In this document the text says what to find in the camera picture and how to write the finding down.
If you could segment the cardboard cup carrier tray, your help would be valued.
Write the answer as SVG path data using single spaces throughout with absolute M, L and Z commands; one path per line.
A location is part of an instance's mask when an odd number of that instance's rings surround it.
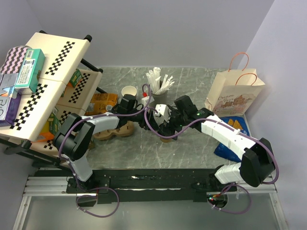
M 98 132 L 93 135 L 97 140 L 108 140 L 113 137 L 129 137 L 134 133 L 134 124 L 128 121 L 124 126 L 118 129 L 108 129 L 102 132 Z

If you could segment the paper coffee cup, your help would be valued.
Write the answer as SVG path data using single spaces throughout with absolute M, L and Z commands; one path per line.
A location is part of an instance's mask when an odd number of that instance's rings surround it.
M 136 95 L 137 95 L 137 89 L 134 87 L 134 86 L 125 86 L 122 88 L 121 90 L 121 95 L 122 95 L 122 98 L 125 97 L 125 95 L 128 95 L 129 97 L 134 97 L 136 98 Z
M 173 140 L 177 140 L 177 135 L 171 135 L 171 136 L 163 136 L 161 135 L 160 136 L 160 140 L 163 142 L 163 143 L 169 143 Z

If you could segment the brown paper takeout bag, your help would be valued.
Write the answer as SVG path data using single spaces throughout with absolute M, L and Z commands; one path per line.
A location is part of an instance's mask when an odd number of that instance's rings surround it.
M 216 73 L 204 105 L 219 117 L 243 115 L 264 86 L 256 69 L 229 66 L 228 70 Z

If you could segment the black coffee cup lid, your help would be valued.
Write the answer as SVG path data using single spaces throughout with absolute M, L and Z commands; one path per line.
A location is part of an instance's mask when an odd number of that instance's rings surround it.
M 175 134 L 175 130 L 170 126 L 169 123 L 162 123 L 159 125 L 158 134 L 168 137 Z

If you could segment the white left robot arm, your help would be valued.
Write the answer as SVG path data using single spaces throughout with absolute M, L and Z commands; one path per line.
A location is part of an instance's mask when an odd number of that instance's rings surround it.
M 52 144 L 59 151 L 59 157 L 68 162 L 73 175 L 78 180 L 77 186 L 85 193 L 94 189 L 92 177 L 85 153 L 92 135 L 111 129 L 119 129 L 128 121 L 137 122 L 145 127 L 144 110 L 154 101 L 153 97 L 144 97 L 145 104 L 138 110 L 136 97 L 124 95 L 110 112 L 100 115 L 79 116 L 70 114 L 56 133 Z

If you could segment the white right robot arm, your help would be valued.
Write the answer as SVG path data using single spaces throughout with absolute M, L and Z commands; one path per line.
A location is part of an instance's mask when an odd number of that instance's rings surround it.
M 219 166 L 215 170 L 209 180 L 213 190 L 220 191 L 232 182 L 245 182 L 257 187 L 276 169 L 268 140 L 252 139 L 225 123 L 212 111 L 197 109 L 189 96 L 176 99 L 174 107 L 160 104 L 156 109 L 165 120 L 159 129 L 161 135 L 175 139 L 175 133 L 184 127 L 191 127 L 216 139 L 239 158 L 238 163 Z

